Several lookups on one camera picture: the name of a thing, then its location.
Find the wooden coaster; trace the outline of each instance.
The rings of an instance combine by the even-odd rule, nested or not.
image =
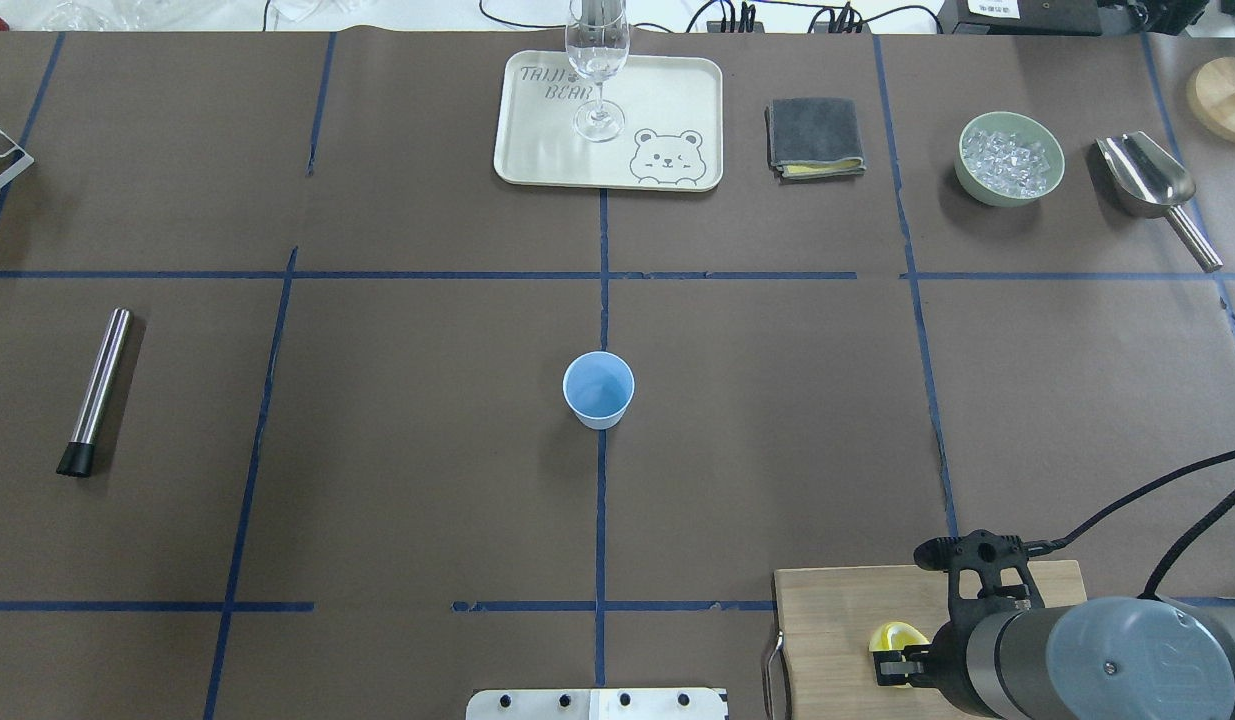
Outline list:
[[[1088,600],[1073,559],[1030,562],[1049,608]],[[902,620],[929,638],[950,620],[946,574],[914,564],[777,571],[794,720],[968,720],[940,692],[874,684],[869,634]]]
[[[1187,85],[1187,101],[1203,127],[1235,142],[1235,58],[1200,65]]]

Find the folded towel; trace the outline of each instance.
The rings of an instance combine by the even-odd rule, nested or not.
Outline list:
[[[846,98],[773,100],[768,164],[787,179],[860,177],[865,173],[856,106]]]

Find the metal scoop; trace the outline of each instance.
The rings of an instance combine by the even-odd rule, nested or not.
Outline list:
[[[1194,179],[1145,132],[1097,141],[1107,167],[1115,177],[1120,204],[1139,219],[1167,219],[1205,273],[1221,268],[1221,258],[1186,214],[1194,196]]]

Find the bear face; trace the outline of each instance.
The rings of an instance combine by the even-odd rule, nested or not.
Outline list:
[[[640,184],[697,184],[705,175],[701,133],[657,135],[650,128],[635,133],[635,157],[630,172]]]

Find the blue cup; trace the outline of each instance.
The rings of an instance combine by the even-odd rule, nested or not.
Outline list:
[[[635,396],[635,374],[613,352],[588,352],[563,373],[563,398],[582,425],[608,430],[621,420]]]

